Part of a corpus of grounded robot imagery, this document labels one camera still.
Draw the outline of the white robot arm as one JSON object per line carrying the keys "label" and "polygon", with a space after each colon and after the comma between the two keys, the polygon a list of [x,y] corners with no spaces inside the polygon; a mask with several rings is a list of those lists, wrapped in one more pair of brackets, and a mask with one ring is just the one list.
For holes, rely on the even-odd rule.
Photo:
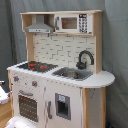
{"label": "white robot arm", "polygon": [[4,85],[5,82],[3,80],[0,80],[0,105],[6,104],[10,99],[11,91],[5,92],[2,88],[2,85]]}

